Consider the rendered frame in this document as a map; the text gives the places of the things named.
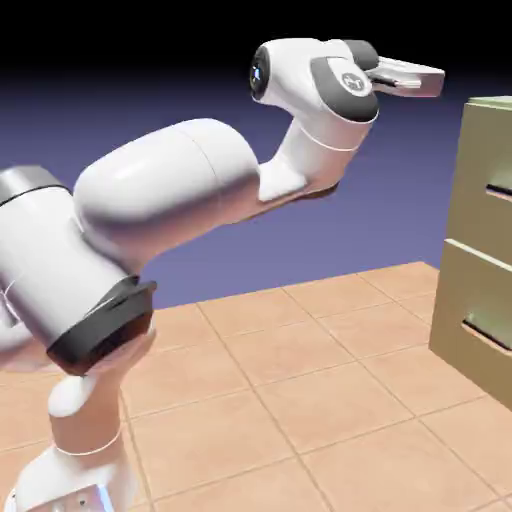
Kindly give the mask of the olive green cabinet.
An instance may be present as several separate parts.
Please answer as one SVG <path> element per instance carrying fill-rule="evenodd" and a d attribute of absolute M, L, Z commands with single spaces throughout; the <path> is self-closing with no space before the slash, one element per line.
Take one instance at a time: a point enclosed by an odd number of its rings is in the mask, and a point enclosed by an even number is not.
<path fill-rule="evenodd" d="M 512 96 L 464 106 L 429 347 L 512 411 Z"/>

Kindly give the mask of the olive green drawer front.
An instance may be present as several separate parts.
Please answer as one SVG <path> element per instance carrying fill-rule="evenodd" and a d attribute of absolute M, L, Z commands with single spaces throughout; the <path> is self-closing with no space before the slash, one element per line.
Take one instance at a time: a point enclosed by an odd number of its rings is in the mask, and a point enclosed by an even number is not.
<path fill-rule="evenodd" d="M 429 348 L 512 411 L 512 352 L 462 323 L 482 306 L 512 313 L 512 265 L 445 240 Z"/>
<path fill-rule="evenodd" d="M 512 96 L 464 106 L 446 236 L 512 265 L 512 203 L 488 195 L 487 179 L 512 168 Z"/>

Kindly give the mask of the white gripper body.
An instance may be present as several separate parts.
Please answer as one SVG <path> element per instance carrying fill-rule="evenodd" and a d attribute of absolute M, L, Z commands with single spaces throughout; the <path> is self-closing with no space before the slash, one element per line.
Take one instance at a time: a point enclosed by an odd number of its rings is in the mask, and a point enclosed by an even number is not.
<path fill-rule="evenodd" d="M 381 56 L 368 71 L 373 90 L 399 97 L 439 97 L 445 72 L 442 69 Z"/>

